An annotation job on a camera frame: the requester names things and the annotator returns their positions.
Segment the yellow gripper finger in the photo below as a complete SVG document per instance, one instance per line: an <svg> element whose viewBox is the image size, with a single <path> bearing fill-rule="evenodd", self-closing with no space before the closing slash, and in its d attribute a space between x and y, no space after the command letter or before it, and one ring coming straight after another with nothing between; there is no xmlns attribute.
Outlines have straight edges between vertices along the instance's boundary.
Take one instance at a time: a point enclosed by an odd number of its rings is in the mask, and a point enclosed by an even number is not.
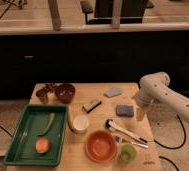
<svg viewBox="0 0 189 171"><path fill-rule="evenodd" d="M144 116L145 116L145 111L142 108L138 107L136 109L136 120L142 121Z"/></svg>

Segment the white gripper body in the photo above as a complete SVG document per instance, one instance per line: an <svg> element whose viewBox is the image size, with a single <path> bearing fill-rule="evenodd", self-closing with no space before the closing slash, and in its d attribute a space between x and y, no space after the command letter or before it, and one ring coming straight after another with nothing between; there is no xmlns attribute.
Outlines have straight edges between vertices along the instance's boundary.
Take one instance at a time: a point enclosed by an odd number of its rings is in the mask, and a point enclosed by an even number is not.
<svg viewBox="0 0 189 171"><path fill-rule="evenodd" d="M136 104L141 108L148 107L153 101L153 97L149 95L144 89L140 89L133 96L133 99L135 100Z"/></svg>

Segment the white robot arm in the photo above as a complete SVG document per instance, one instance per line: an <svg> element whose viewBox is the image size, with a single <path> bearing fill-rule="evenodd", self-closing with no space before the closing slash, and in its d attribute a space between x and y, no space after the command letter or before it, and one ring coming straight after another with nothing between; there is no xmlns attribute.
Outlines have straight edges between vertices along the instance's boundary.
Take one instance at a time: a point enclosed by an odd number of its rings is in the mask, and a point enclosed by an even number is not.
<svg viewBox="0 0 189 171"><path fill-rule="evenodd" d="M157 99L177 112L189 124L189 98L169 88L170 77L166 72L157 72L143 76L140 89L134 99L137 105L145 108Z"/></svg>

